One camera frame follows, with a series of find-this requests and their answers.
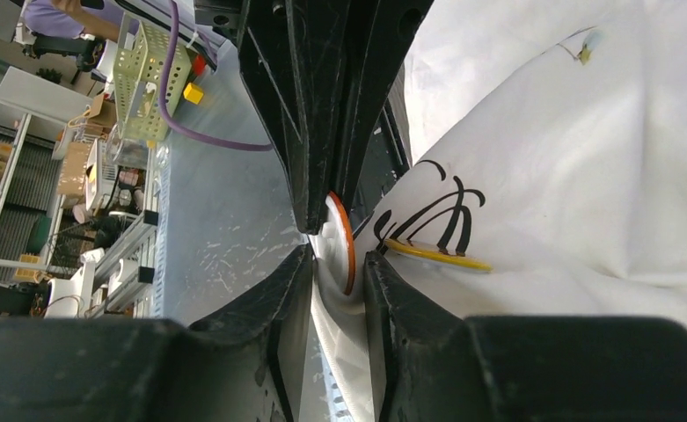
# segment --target yellow plastic basket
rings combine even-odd
[[[134,48],[118,49],[118,58],[113,67],[113,80],[120,122],[118,128],[122,138],[160,142],[167,134],[167,124],[162,120],[157,105],[158,89],[147,92],[143,84],[139,89],[139,83],[153,83],[159,86],[168,43],[169,34],[142,22],[138,28]],[[170,113],[174,113],[178,106],[180,93],[189,74],[190,58],[186,49],[178,45],[167,84],[166,103]]]

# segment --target orange trim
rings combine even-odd
[[[338,195],[333,192],[329,193],[330,198],[333,199],[335,207],[338,209],[338,214],[340,214],[340,220],[343,222],[343,228],[346,230],[346,246],[348,247],[348,282],[346,284],[346,290],[343,294],[348,296],[354,291],[354,279],[356,277],[356,251],[354,249],[354,231],[351,230],[351,222],[348,220],[348,213],[340,202]]]

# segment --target gray table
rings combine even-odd
[[[175,117],[204,134],[267,143],[240,80],[236,51],[224,46],[222,53],[218,71],[197,81],[203,100],[183,102]],[[174,133],[166,145],[151,313],[187,325],[263,280],[305,239],[296,230],[275,152],[222,149]],[[307,348],[300,419],[351,420],[337,410],[331,416],[312,323]]]

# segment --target green object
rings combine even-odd
[[[42,216],[38,219],[30,232],[30,237],[27,239],[25,253],[37,255],[42,251],[43,246],[48,242],[48,233],[50,233],[50,225],[52,223],[53,220],[50,217]]]

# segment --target white fabric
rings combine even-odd
[[[585,41],[593,49],[582,64]],[[467,253],[493,273],[387,254],[445,309],[661,316],[687,327],[687,2],[437,0],[407,65],[414,153],[443,135],[423,158],[445,177],[421,162],[397,183],[356,239],[359,265],[377,247],[378,222],[398,229],[455,192],[458,177],[485,196],[482,207],[480,194],[464,196]],[[413,239],[436,244],[450,216]],[[338,296],[326,311],[320,296],[312,314],[331,370],[354,419],[374,420],[363,319],[337,309]]]

